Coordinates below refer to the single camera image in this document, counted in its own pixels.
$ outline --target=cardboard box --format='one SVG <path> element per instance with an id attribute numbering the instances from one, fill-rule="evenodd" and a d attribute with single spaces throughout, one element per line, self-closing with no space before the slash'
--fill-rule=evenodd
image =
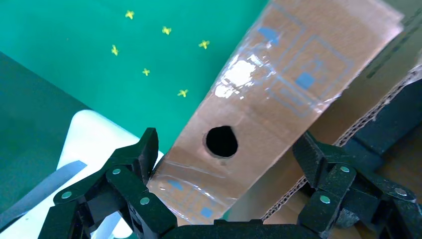
<path id="1" fill-rule="evenodd" d="M 422 74 L 415 79 L 422 79 Z M 389 145 L 388 150 L 386 149 L 386 152 L 380 154 L 382 155 L 385 164 L 376 173 L 412 190 L 419 201 L 422 196 L 422 176 L 420 175 L 422 170 L 422 165 L 420 164 L 420 158 L 422 156 L 422 137 L 420 137 L 422 133 L 422 112 L 420 112 L 421 100 L 415 99 L 415 96 L 421 92 L 421 88 L 422 81 L 413 82 L 411 85 L 407 85 L 391 103 L 380 111 L 375 122 L 369 122 L 356 134 L 359 135 L 365 131 L 366 136 L 360 138 L 358 141 L 365 145 L 363 148 L 376 148 L 377 145 L 384 147 L 385 141 L 387 141 L 387 145 Z M 383 140 L 382 134 L 369 135 L 369 132 L 376 133 L 378 131 L 384 132 L 388 137 Z M 395 139 L 395 143 L 392 147 L 389 142 L 390 138 Z M 265 221 L 265 223 L 296 223 L 298 214 L 308 202 L 308 199 L 309 198 L 301 191 L 295 192 L 276 213 Z M 358 223 L 355 227 L 346 230 L 334 228 L 329 238 L 359 238 L 359 235 L 357 235 L 356 232 L 359 232 L 362 238 L 365 239 L 378 238 L 374 232 L 365 228 L 363 223 Z"/>
<path id="2" fill-rule="evenodd" d="M 377 113 L 387 105 L 407 84 L 422 78 L 421 49 L 422 49 L 422 2 L 415 0 L 394 1 L 387 0 L 395 9 L 405 13 L 402 20 L 404 31 L 398 35 L 364 71 L 350 84 L 342 96 L 335 101 L 322 114 L 322 116 L 310 127 L 309 131 L 319 141 L 324 143 L 343 146 L 347 141 L 370 120 L 375 120 Z M 290 165 L 291 173 L 297 178 L 301 171 L 293 154 L 283 156 L 283 161 Z M 251 195 L 268 191 L 269 188 L 285 188 L 286 183 L 277 178 L 277 173 L 282 165 L 275 165 L 258 182 Z M 262 215 L 265 208 L 269 210 L 262 216 L 263 220 L 268 219 L 304 184 L 306 179 L 302 176 L 297 178 L 296 184 L 287 193 L 278 191 L 269 197 L 254 198 L 254 205 L 259 205 L 254 212 L 245 215 L 244 218 L 256 218 Z M 270 206 L 275 197 L 280 199 L 273 206 Z M 237 212 L 241 205 L 235 205 Z M 237 220 L 239 216 L 235 213 L 232 217 Z"/>
<path id="3" fill-rule="evenodd" d="M 158 167 L 150 190 L 189 223 L 221 217 L 401 31 L 400 19 L 372 0 L 271 1 Z M 224 125 L 231 128 L 218 128 Z M 220 138 L 210 146 L 214 128 L 234 135 L 213 131 Z M 233 147 L 225 144 L 231 137 Z M 285 184 L 290 189 L 295 182 L 291 177 Z"/>

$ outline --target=blue square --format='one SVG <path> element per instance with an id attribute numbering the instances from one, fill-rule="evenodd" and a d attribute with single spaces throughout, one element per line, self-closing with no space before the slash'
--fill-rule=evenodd
<path id="1" fill-rule="evenodd" d="M 177 189 L 179 189 L 180 191 L 183 191 L 183 187 L 182 187 L 182 185 L 181 185 L 179 182 L 176 182 L 176 181 L 174 181 L 174 180 L 167 180 L 167 182 L 168 182 L 170 185 L 172 185 L 172 186 L 173 186 L 173 188 L 177 188 Z"/>
<path id="2" fill-rule="evenodd" d="M 305 90 L 309 89 L 309 87 L 311 87 L 314 84 L 314 82 L 315 82 L 315 78 L 307 72 L 303 72 L 296 79 L 296 84 Z"/>
<path id="3" fill-rule="evenodd" d="M 202 208 L 202 211 L 201 211 L 201 215 L 206 217 L 206 218 L 210 218 L 213 213 L 214 212 L 211 209 L 206 208 L 206 207 Z"/>

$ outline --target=dark gray surface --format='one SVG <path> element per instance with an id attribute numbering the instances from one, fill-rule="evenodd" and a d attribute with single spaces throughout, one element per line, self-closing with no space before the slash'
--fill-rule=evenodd
<path id="1" fill-rule="evenodd" d="M 422 81 L 406 86 L 354 138 L 378 155 L 422 121 Z"/>
<path id="2" fill-rule="evenodd" d="M 364 165 L 366 170 L 375 171 L 384 164 L 384 160 L 380 155 L 365 147 L 364 144 L 360 144 L 355 138 L 351 138 L 343 146 L 343 149 L 348 154 L 353 155 L 353 159 L 357 165 Z"/>
<path id="3" fill-rule="evenodd" d="M 0 52 L 0 213 L 56 170 L 72 117 L 85 109 Z"/>

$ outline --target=yellow cross mark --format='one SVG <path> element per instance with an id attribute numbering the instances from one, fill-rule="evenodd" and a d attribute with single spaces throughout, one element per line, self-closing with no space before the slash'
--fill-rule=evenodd
<path id="1" fill-rule="evenodd" d="M 146 68 L 144 68 L 144 71 L 142 73 L 144 73 L 146 76 L 148 76 L 149 70 L 147 70 Z"/>
<path id="2" fill-rule="evenodd" d="M 203 47 L 204 49 L 207 49 L 209 44 L 210 44 L 210 41 L 202 40 L 202 42 L 199 44 L 199 47 Z"/>
<path id="3" fill-rule="evenodd" d="M 114 54 L 114 55 L 118 55 L 118 49 L 116 48 L 116 46 L 115 45 L 112 45 L 112 47 L 113 47 L 113 49 L 111 50 L 111 52 Z"/>
<path id="4" fill-rule="evenodd" d="M 170 32 L 171 32 L 171 28 L 167 28 L 167 27 L 163 27 L 163 30 L 162 30 L 162 32 L 164 33 L 164 34 L 167 34 L 167 35 L 169 35 L 170 34 Z"/>
<path id="5" fill-rule="evenodd" d="M 186 97 L 186 94 L 188 93 L 188 90 L 180 90 L 180 93 L 177 94 L 177 96 L 183 96 Z"/>
<path id="6" fill-rule="evenodd" d="M 133 16 L 135 15 L 134 11 L 127 11 L 125 17 L 129 17 L 131 20 L 133 19 Z"/>

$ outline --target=round hole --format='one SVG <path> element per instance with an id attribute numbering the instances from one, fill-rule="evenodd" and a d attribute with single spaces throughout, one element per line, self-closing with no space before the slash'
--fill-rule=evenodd
<path id="1" fill-rule="evenodd" d="M 237 152 L 237 139 L 230 126 L 212 128 L 205 140 L 208 150 L 219 157 L 231 157 Z"/>

